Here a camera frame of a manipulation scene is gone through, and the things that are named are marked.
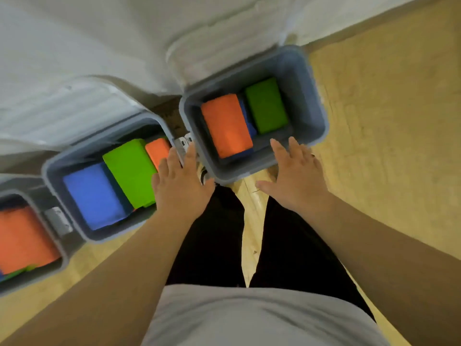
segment yellow floor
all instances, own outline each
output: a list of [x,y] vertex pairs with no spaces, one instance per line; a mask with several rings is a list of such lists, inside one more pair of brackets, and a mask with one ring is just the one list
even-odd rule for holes
[[[461,259],[461,0],[440,0],[310,55],[331,124],[314,148],[332,192]],[[243,269],[259,257],[267,197],[233,186],[245,206]],[[0,340],[54,301],[131,234],[86,245],[66,271],[0,298]],[[375,309],[393,345],[406,341]]]

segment black pants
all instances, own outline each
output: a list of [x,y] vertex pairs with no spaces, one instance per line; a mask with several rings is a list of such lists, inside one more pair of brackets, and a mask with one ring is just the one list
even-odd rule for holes
[[[244,209],[234,192],[216,186],[189,230],[166,282],[245,287]],[[337,297],[373,314],[330,247],[293,211],[269,198],[262,250],[250,288],[280,288]]]

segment person's left hand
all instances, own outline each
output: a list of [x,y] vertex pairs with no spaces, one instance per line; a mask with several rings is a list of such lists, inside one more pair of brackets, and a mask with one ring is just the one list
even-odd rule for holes
[[176,219],[195,221],[214,192],[214,179],[202,185],[196,173],[194,143],[189,148],[181,168],[176,148],[171,148],[168,158],[162,159],[158,173],[152,177],[152,187],[157,202],[157,212]]

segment orange block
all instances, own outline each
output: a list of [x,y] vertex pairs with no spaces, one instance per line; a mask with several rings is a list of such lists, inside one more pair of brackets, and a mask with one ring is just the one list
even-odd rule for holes
[[168,156],[170,148],[170,144],[164,138],[159,138],[146,144],[146,152],[149,154],[149,157],[157,170],[160,160]]
[[236,94],[227,94],[203,103],[201,110],[220,158],[253,147]]
[[61,255],[31,207],[0,212],[0,271],[45,266]]

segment gray shirt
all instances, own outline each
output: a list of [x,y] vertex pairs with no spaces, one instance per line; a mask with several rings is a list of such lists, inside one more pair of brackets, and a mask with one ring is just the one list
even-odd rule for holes
[[142,346],[386,345],[376,323],[335,297],[272,288],[170,285]]

